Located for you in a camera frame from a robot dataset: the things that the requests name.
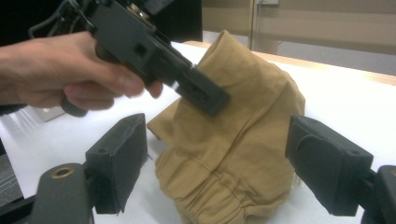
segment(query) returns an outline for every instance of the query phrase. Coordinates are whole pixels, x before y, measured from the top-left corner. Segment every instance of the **fabric fold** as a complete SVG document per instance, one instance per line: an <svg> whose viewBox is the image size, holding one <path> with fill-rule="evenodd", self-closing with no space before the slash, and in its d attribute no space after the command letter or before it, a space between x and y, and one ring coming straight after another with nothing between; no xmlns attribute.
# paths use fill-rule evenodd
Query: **fabric fold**
<svg viewBox="0 0 396 224"><path fill-rule="evenodd" d="M227 32L198 68L231 100L210 117L180 99L148 123L168 145L156 160L160 186L184 223L262 223L289 195L284 152L304 97L288 73Z"/></svg>

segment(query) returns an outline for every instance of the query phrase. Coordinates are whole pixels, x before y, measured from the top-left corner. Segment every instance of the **white table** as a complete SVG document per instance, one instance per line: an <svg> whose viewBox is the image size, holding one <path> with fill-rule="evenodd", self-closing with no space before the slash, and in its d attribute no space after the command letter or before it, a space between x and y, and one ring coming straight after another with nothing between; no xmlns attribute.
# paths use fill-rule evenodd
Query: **white table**
<svg viewBox="0 0 396 224"><path fill-rule="evenodd" d="M175 44L187 58L198 63L205 48ZM396 89L393 85L369 81L372 74L318 63L260 55L273 62L297 82L306 99L306 115L318 119L375 155L373 170L396 164ZM83 118L69 115L41 121L31 108L0 118L0 136L24 197L35 194L39 177L48 169L68 162L85 161L85 152L118 120L145 113L151 120L178 95L164 88L155 100L147 92L133 99L120 98L107 111L89 112ZM165 149L148 131L148 160L134 191L118 216L95 215L96 223L180 223L177 210L159 189L154 160ZM276 223L360 223L356 217L332 217L313 193L303 186L293 188L289 200L268 222Z"/></svg>

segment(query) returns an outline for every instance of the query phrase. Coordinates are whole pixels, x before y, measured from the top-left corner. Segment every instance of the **black device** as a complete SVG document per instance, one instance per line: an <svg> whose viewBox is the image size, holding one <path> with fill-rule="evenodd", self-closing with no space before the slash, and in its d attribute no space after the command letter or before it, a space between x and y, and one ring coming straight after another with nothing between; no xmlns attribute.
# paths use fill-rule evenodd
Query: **black device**
<svg viewBox="0 0 396 224"><path fill-rule="evenodd" d="M354 217L361 205L362 223L396 223L396 166L372 171L372 154L303 116L290 119L286 157L330 214Z"/></svg>
<svg viewBox="0 0 396 224"><path fill-rule="evenodd" d="M67 163L41 177L37 194L0 211L13 224L93 223L97 214L118 214L148 158L146 119L136 114L117 122L87 152L84 164Z"/></svg>
<svg viewBox="0 0 396 224"><path fill-rule="evenodd" d="M158 79L209 115L215 115L230 96L174 50L166 36L156 29L149 14L157 14L172 1L145 1L125 7L114 0L68 0L58 9L58 22L50 35L73 32L78 22L98 41L97 55L113 63L123 63L149 86ZM87 111L64 99L65 112L78 117Z"/></svg>

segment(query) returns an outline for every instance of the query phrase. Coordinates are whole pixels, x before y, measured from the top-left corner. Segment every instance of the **cable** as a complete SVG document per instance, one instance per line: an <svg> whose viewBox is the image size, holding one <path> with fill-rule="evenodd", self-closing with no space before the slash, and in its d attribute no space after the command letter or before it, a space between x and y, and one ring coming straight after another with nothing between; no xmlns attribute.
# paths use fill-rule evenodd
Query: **cable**
<svg viewBox="0 0 396 224"><path fill-rule="evenodd" d="M29 28L28 30L28 35L31 39L35 38L34 32L36 32L39 29L42 29L48 25L50 25L51 23L53 23L57 18L59 13L61 12L62 8L64 7L65 4L68 3L68 0L63 0L62 3L58 6L58 8L56 8L55 12L46 20L40 22L37 25L34 25L32 27Z"/></svg>

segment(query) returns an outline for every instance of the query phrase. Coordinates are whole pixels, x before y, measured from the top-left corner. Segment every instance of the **hand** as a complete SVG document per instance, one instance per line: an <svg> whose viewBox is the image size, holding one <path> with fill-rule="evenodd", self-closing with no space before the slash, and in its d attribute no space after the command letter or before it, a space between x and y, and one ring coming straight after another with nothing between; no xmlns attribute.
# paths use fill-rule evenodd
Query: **hand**
<svg viewBox="0 0 396 224"><path fill-rule="evenodd" d="M101 60L87 32L38 38L0 48L0 105L54 107L64 98L82 109L105 109L114 98L139 95L140 77ZM148 91L158 97L161 82Z"/></svg>

